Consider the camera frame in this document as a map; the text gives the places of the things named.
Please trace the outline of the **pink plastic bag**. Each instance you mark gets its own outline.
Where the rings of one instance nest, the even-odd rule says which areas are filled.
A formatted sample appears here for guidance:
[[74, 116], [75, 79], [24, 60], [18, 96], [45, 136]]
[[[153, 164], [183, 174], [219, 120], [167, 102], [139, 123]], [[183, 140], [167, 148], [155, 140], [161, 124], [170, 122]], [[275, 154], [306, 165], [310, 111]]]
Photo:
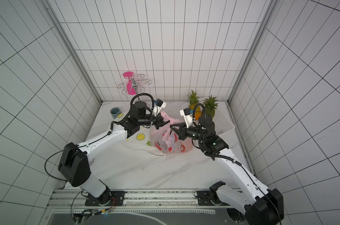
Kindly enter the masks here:
[[163, 154], [183, 154], [192, 150], [191, 143], [181, 141], [179, 136], [170, 128], [170, 125], [181, 123], [181, 120], [170, 117], [166, 112], [159, 113], [164, 122], [169, 122], [159, 129], [150, 132], [150, 145]]

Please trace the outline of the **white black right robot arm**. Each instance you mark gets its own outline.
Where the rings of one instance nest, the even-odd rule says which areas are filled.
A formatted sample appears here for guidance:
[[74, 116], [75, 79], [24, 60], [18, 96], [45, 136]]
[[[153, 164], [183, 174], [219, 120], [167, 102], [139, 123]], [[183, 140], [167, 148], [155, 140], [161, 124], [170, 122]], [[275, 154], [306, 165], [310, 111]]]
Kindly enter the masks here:
[[236, 158], [229, 145], [216, 134], [212, 118], [202, 115], [195, 121], [188, 108], [180, 110], [185, 121], [170, 128], [180, 140], [198, 141], [207, 157], [224, 166], [241, 189], [240, 192], [219, 181], [209, 188], [214, 205], [230, 205], [245, 217], [250, 225], [277, 225], [284, 219], [284, 198], [275, 188], [269, 189]]

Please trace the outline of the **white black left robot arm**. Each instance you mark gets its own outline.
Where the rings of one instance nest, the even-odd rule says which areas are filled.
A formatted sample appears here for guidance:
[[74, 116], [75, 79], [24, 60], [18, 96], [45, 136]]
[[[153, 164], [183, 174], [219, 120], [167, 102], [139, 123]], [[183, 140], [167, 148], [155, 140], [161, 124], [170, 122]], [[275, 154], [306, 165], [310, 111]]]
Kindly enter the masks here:
[[160, 99], [154, 101], [150, 108], [143, 101], [131, 102], [128, 113], [119, 121], [114, 120], [108, 131], [80, 144], [67, 144], [62, 151], [58, 171], [71, 186], [80, 187], [100, 205], [105, 205], [112, 198], [111, 191], [92, 174], [90, 162], [106, 149], [136, 134], [142, 126], [159, 129], [168, 124], [170, 121], [160, 114], [165, 107], [166, 103]]

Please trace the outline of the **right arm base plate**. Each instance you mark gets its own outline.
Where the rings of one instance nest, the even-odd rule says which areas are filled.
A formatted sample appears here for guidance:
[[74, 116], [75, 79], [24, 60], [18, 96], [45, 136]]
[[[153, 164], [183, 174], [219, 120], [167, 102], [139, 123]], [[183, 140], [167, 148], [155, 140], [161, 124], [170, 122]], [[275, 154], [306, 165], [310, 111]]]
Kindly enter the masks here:
[[213, 200], [210, 191], [195, 190], [193, 195], [197, 199], [199, 206], [229, 206], [219, 200]]

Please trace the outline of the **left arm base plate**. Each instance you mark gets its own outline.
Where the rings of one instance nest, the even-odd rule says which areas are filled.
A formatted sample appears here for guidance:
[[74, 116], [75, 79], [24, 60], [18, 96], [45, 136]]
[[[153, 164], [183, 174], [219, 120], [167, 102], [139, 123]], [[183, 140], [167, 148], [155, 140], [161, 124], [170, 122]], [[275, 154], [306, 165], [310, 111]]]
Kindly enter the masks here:
[[100, 197], [95, 198], [91, 194], [87, 195], [85, 206], [122, 206], [125, 198], [125, 191], [105, 191]]

